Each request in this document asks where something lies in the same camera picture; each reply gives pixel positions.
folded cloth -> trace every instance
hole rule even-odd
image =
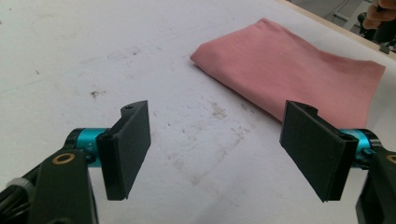
[[[337,128],[364,128],[385,67],[321,51],[261,19],[201,45],[191,59],[205,73],[279,120],[286,100],[318,109]]]

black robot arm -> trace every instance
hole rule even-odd
[[[323,202],[341,199],[351,166],[368,169],[356,205],[359,223],[396,223],[396,153],[375,134],[338,130],[313,106],[287,101],[280,144]]]
[[[0,193],[0,223],[98,223],[88,166],[109,200],[128,197],[150,146],[148,102],[121,109],[110,129],[75,129],[64,146]]]

table surface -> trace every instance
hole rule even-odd
[[[357,223],[366,172],[322,203],[279,145],[280,123],[190,61],[208,40],[260,18],[319,49],[387,67],[367,128],[396,143],[396,63],[276,0],[0,2],[0,189],[78,127],[111,127],[148,100],[152,144],[130,198],[91,179],[101,223]]]

blue joint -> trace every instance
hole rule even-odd
[[[90,167],[102,166],[99,159],[98,146],[96,145],[96,137],[106,130],[106,128],[84,129],[78,136],[76,148],[80,148],[82,151],[93,155],[95,158],[95,162],[89,164]]]
[[[370,139],[362,131],[357,129],[340,129],[339,131],[350,134],[359,140],[355,153],[355,165],[360,168],[367,168],[361,167],[359,161],[370,160],[370,158],[375,154],[375,151],[372,150]]]

pink towel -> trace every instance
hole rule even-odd
[[[385,71],[378,63],[316,49],[267,19],[204,43],[191,59],[279,120],[292,100],[316,107],[337,128],[365,127]]]

